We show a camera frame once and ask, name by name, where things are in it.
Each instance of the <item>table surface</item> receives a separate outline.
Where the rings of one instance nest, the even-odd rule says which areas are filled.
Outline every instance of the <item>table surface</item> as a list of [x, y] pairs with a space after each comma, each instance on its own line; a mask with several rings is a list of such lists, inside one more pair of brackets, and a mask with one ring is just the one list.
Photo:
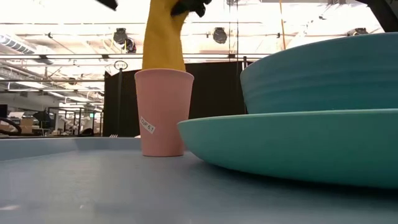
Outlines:
[[398, 223], [398, 194], [243, 174], [189, 152], [73, 151], [0, 162], [0, 223]]

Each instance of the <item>paper cup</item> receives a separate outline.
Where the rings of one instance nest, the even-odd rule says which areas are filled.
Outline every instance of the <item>paper cup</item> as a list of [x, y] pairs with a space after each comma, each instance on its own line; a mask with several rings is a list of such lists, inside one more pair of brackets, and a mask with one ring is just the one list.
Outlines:
[[182, 156], [177, 123], [188, 119], [193, 75], [148, 69], [135, 75], [141, 149], [144, 156]]

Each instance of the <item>white sticker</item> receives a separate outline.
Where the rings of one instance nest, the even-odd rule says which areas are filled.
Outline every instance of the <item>white sticker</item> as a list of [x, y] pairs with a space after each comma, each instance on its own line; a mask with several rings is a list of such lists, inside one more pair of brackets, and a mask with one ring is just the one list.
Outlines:
[[139, 122], [141, 123], [141, 125], [148, 130], [151, 134], [154, 133], [155, 131], [155, 126], [151, 125], [148, 123], [148, 121], [146, 121], [143, 117], [140, 118]]

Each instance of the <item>black wall panel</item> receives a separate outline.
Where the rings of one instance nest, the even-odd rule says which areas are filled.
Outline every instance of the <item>black wall panel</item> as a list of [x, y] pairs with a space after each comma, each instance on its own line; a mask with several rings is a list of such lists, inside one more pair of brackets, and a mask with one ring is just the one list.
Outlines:
[[0, 118], [7, 118], [8, 105], [0, 105]]
[[[244, 114], [239, 75], [242, 63], [189, 63], [187, 72], [195, 77], [189, 118]], [[121, 90], [121, 133], [119, 137], [139, 135], [134, 74], [123, 72]], [[117, 134], [118, 75], [105, 75], [104, 136]]]

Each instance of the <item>teal bowl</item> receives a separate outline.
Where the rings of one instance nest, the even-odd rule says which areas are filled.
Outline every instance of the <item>teal bowl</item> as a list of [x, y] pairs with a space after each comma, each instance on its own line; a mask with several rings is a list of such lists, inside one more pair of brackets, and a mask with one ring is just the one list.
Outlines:
[[398, 108], [398, 33], [284, 50], [242, 71], [248, 113]]
[[210, 164], [252, 174], [398, 189], [398, 110], [200, 118], [178, 124]]

